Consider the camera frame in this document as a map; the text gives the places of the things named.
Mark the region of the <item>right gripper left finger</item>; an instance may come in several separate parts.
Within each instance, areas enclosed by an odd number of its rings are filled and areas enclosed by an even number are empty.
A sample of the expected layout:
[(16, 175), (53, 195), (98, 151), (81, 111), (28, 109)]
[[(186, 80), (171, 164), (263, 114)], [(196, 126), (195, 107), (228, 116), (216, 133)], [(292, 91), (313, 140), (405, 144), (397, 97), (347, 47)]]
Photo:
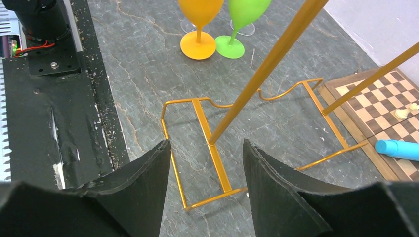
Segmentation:
[(24, 181), (0, 185), (3, 237), (157, 237), (171, 144), (163, 140), (129, 164), (78, 188)]

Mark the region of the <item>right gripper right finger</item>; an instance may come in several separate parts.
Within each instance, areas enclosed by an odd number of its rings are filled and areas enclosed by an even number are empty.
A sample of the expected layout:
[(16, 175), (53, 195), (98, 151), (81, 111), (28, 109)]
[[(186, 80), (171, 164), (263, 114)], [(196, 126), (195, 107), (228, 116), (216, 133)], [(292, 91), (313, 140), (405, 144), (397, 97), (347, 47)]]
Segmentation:
[(416, 237), (417, 182), (356, 189), (327, 183), (243, 142), (243, 165), (258, 237)]

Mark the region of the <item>gold wire glass rack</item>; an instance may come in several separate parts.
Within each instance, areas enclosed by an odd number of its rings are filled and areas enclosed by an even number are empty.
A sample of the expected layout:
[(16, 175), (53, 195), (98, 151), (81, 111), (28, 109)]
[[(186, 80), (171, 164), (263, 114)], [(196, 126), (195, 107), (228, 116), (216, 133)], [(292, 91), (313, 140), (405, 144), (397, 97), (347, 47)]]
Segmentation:
[[(310, 23), (314, 20), (314, 18), (318, 15), (318, 13), (323, 9), (326, 5), (326, 1), (324, 0), (307, 0), (304, 2), (300, 10), (296, 13), (295, 17), (292, 19), (290, 24), (287, 26), (283, 34), (279, 37), (273, 48), (268, 53), (267, 57), (264, 59), (262, 64), (256, 70), (255, 74), (252, 76), (248, 84), (245, 86), (241, 94), (238, 96), (236, 101), (233, 104), (227, 104), (225, 107), (227, 109), (227, 114), (217, 126), (215, 131), (210, 129), (208, 124), (207, 118), (203, 111), (201, 103), (203, 101), (210, 102), (211, 99), (209, 97), (196, 97), (196, 98), (188, 98), (188, 99), (178, 99), (178, 100), (169, 100), (166, 101), (166, 105), (171, 104), (180, 104), (180, 103), (191, 103), (194, 110), (196, 117), (198, 119), (198, 123), (201, 127), (203, 132), (203, 136), (208, 147), (210, 156), (212, 158), (214, 167), (216, 169), (218, 178), (220, 180), (221, 187), (223, 189), (223, 193), (220, 195), (216, 195), (210, 197), (208, 199), (202, 200), (192, 205), (188, 205), (186, 201), (186, 196), (183, 191), (183, 187), (181, 184), (181, 179), (179, 176), (179, 172), (175, 171), (175, 178), (177, 181), (177, 186), (179, 189), (179, 194), (181, 198), (182, 207), (186, 212), (189, 212), (195, 208), (201, 207), (203, 205), (209, 204), (211, 202), (220, 200), (222, 198), (234, 195), (239, 193), (240, 191), (245, 191), (246, 188), (241, 189), (233, 189), (228, 175), (226, 173), (225, 167), (223, 165), (222, 159), (219, 154), (219, 150), (217, 148), (217, 141), (228, 128), (228, 126), (233, 122), (233, 120), (237, 117), (243, 107), (248, 103), (248, 101), (252, 98), (255, 93), (260, 93), (261, 85), (266, 81), (266, 79), (270, 76), (273, 70), (278, 66), (281, 60), (285, 57), (285, 55), (289, 52), (291, 47), (295, 44), (295, 42), (299, 39), (302, 33), (307, 29)], [(303, 80), (301, 84), (305, 87), (306, 91), (309, 93), (311, 99), (317, 106), (318, 110), (321, 112), (323, 118), (328, 123), (329, 127), (332, 129), (333, 133), (335, 134), (336, 138), (342, 145), (342, 149), (339, 151), (340, 154), (356, 150), (361, 148), (365, 145), (365, 143), (359, 143), (354, 146), (348, 146), (345, 139), (342, 137), (341, 133), (332, 122), (329, 114), (334, 111), (337, 107), (341, 106), (344, 102), (349, 100), (353, 97), (356, 93), (360, 92), (368, 85), (372, 84), (380, 77), (384, 76), (385, 74), (389, 73), (390, 70), (400, 66), (413, 56), (415, 56), (419, 51), (418, 44), (414, 44), (410, 48), (408, 48), (405, 52), (401, 53), (395, 59), (384, 65), (383, 67), (379, 68), (377, 72), (373, 73), (370, 77), (368, 77), (363, 83), (356, 86), (353, 90), (349, 91), (341, 98), (337, 99), (331, 105), (324, 108), (320, 103), (317, 96), (314, 94), (314, 88), (310, 87), (310, 82), (308, 80)]]

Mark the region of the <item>orange plastic wine glass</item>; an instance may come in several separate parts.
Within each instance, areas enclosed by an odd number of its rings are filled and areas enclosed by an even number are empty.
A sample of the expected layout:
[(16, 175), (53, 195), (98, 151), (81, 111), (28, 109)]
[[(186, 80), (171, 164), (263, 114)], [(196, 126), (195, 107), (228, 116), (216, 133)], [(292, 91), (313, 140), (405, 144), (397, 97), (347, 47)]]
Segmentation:
[(188, 32), (180, 40), (180, 49), (185, 56), (194, 60), (210, 58), (216, 51), (214, 38), (203, 31), (220, 12), (223, 0), (178, 0), (180, 10), (196, 30)]

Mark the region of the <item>clear wine glass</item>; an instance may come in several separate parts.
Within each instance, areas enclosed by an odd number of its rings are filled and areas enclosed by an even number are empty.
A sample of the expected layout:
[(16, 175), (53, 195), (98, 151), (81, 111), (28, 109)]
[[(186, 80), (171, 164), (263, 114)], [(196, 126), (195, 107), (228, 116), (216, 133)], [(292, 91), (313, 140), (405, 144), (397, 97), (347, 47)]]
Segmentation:
[[(182, 31), (185, 33), (185, 34), (187, 34), (187, 33), (189, 33), (189, 32), (193, 32), (193, 31), (196, 31), (197, 30), (197, 28), (196, 28), (196, 26), (193, 24), (193, 23), (191, 23), (188, 19), (186, 19), (186, 18), (184, 18), (183, 20), (181, 20), (180, 21), (180, 26), (181, 26), (181, 29), (182, 29)], [(210, 28), (209, 28), (209, 26), (208, 25), (204, 25), (203, 27), (202, 27), (202, 31), (203, 32), (209, 32), (210, 31)]]
[(255, 26), (253, 23), (244, 25), (242, 22), (235, 22), (233, 19), (230, 20), (230, 27), (233, 30), (233, 35), (251, 36), (255, 33)]

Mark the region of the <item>green plastic wine glass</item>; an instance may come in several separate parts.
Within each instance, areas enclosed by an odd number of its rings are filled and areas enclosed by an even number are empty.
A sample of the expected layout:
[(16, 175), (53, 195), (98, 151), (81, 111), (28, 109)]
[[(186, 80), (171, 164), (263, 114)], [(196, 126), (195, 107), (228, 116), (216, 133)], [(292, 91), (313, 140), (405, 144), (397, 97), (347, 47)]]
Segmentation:
[(230, 36), (220, 35), (215, 38), (216, 51), (228, 59), (241, 58), (245, 53), (245, 47), (236, 39), (239, 30), (262, 16), (270, 4), (271, 0), (230, 0), (228, 6), (233, 31)]

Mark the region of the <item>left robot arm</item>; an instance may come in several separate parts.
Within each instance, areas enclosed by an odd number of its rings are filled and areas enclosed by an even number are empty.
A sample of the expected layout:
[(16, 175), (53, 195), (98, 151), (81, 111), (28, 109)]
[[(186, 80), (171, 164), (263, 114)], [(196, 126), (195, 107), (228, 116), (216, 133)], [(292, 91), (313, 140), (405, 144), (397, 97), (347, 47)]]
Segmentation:
[(4, 0), (15, 12), (26, 38), (32, 42), (55, 42), (70, 34), (68, 16), (62, 0)]

